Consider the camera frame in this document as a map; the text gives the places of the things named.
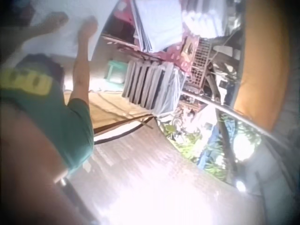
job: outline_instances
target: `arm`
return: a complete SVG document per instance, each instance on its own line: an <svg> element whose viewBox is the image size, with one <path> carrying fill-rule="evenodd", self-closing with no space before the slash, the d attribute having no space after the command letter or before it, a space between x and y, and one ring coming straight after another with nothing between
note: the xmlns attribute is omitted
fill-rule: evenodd
<svg viewBox="0 0 300 225"><path fill-rule="evenodd" d="M37 26L25 28L1 28L1 62L20 48L24 42L40 35L55 32L68 21L67 14L63 12L50 13L46 19Z"/></svg>
<svg viewBox="0 0 300 225"><path fill-rule="evenodd" d="M14 224L87 224L53 182L54 166L62 173L67 168L45 135L11 105L1 105L1 119L1 207L9 219Z"/></svg>
<svg viewBox="0 0 300 225"><path fill-rule="evenodd" d="M73 68L73 91L70 100L81 99L89 105L90 66L88 60L88 46L90 37L98 27L94 18L87 20L78 35L78 53Z"/></svg>

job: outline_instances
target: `hand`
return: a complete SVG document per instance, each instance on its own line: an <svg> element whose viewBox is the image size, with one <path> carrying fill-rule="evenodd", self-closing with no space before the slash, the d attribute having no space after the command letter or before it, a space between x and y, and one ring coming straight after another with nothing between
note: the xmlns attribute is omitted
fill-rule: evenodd
<svg viewBox="0 0 300 225"><path fill-rule="evenodd" d="M38 25L41 34L49 34L57 31L69 21L68 15L63 12L52 12Z"/></svg>
<svg viewBox="0 0 300 225"><path fill-rule="evenodd" d="M95 17L90 17L87 19L82 27L79 30L78 33L78 39L79 40L89 40L90 37L92 37L98 29L98 22L95 19Z"/></svg>

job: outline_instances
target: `green leaves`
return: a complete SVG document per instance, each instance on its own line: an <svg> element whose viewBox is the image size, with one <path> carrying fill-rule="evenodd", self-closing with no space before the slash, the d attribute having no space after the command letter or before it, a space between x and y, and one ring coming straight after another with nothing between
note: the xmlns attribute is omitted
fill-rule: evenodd
<svg viewBox="0 0 300 225"><path fill-rule="evenodd" d="M176 132L176 127L174 125L165 125L165 129L169 134L174 134Z"/></svg>
<svg viewBox="0 0 300 225"><path fill-rule="evenodd" d="M216 178L220 179L221 181L226 180L227 170L223 169L221 166L215 163L206 164L204 170L210 173L211 175L215 176Z"/></svg>
<svg viewBox="0 0 300 225"><path fill-rule="evenodd" d="M261 135L256 131L255 128L239 121L238 122L238 133L243 134L247 137L250 143L257 147L261 143Z"/></svg>
<svg viewBox="0 0 300 225"><path fill-rule="evenodd" d="M191 160L193 163L196 163L195 158L199 157L199 152L195 148L195 144L198 140L201 139L199 133L194 134L185 134L185 142L177 143L174 140L169 141L174 145L174 147L187 159Z"/></svg>

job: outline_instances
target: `white paper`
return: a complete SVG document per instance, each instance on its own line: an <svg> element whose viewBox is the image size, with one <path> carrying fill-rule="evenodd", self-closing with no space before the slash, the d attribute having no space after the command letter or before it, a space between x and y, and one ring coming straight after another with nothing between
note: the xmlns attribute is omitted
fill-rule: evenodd
<svg viewBox="0 0 300 225"><path fill-rule="evenodd" d="M171 62L164 62L163 66L165 67L165 75L164 75L164 79L162 81L159 93L157 95L155 108L153 110L155 112L158 112L157 114L160 114L160 111L163 110L165 98L168 95L167 91L168 91L169 85L170 85L169 84L170 77L173 75L174 64Z"/></svg>
<svg viewBox="0 0 300 225"><path fill-rule="evenodd" d="M98 21L98 30L89 41L89 60L91 60L100 34L117 2L118 0L33 0L35 15L31 25L41 23L51 12L65 12L69 21L55 33L28 40L23 44L23 50L28 53L75 58L78 50L78 31L86 18L94 16Z"/></svg>
<svg viewBox="0 0 300 225"><path fill-rule="evenodd" d="M136 63L134 76L131 78L132 79L132 85L129 89L129 101L132 102L132 103L133 103L133 100L135 98L136 87L137 87L137 83L138 83L138 80L139 80L139 77L140 77L142 66L143 65L142 65L141 62Z"/></svg>
<svg viewBox="0 0 300 225"><path fill-rule="evenodd" d="M147 70L147 68L150 67L150 62L146 61L144 62L143 66L142 66L142 70L140 73L140 77L138 80L138 83L136 85L136 92L135 92L135 99L134 99L134 104L139 105L140 102L139 100L141 99L141 95L142 95L142 90L144 88L144 81L145 81L145 76L146 76L146 72L148 72L149 70Z"/></svg>
<svg viewBox="0 0 300 225"><path fill-rule="evenodd" d="M140 44L148 52L159 52L182 41L179 0L131 0L131 6Z"/></svg>
<svg viewBox="0 0 300 225"><path fill-rule="evenodd" d="M149 96L149 90L152 84L152 78L154 77L154 73L156 72L158 63L157 62L153 62L152 65L150 66L149 70L148 70L148 74L145 80L145 86L142 92L142 102L141 102L141 106L142 107L146 107L146 103L147 103L147 98Z"/></svg>
<svg viewBox="0 0 300 225"><path fill-rule="evenodd" d="M227 4L224 0L198 0L196 14L184 12L183 20L189 29L202 38L216 38L225 35Z"/></svg>
<svg viewBox="0 0 300 225"><path fill-rule="evenodd" d="M153 102L156 100L155 94L157 92L158 89L160 89L161 84L159 83L160 79L162 76L164 76L164 74L162 73L163 70L165 70L165 67L160 65L157 67L156 71L154 72L154 76L152 78L152 82L151 82L151 86L149 89L149 95L148 95L148 99L147 99L147 103L146 103L146 109L148 110L152 110L152 105Z"/></svg>
<svg viewBox="0 0 300 225"><path fill-rule="evenodd" d="M125 77L124 89L123 89L123 94L122 94L122 97L124 97L124 98L128 97L129 83L131 81L131 77L132 77L134 68L135 68L135 62L131 60L128 63L127 73L126 73L126 77Z"/></svg>

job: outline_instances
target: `fingers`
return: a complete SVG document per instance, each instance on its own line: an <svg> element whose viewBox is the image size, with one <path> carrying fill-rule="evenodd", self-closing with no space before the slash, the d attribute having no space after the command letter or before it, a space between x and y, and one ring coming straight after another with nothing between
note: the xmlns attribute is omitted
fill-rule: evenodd
<svg viewBox="0 0 300 225"><path fill-rule="evenodd" d="M97 19L93 15L91 15L86 19L86 22L97 22Z"/></svg>
<svg viewBox="0 0 300 225"><path fill-rule="evenodd" d="M66 24L69 21L68 15L64 12L57 12L55 16L58 23L61 25Z"/></svg>

